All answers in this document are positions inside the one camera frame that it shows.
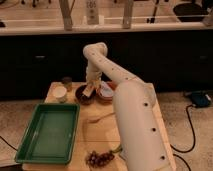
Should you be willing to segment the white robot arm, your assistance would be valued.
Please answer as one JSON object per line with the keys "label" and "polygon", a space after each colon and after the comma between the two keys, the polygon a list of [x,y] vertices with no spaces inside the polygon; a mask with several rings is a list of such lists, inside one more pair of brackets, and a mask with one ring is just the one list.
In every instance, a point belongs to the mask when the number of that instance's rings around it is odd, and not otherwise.
{"label": "white robot arm", "polygon": [[107,51],[103,42],[83,48],[88,60],[86,81],[99,82],[104,73],[117,85],[113,109],[128,171],[175,171],[154,115],[154,88],[108,59]]}

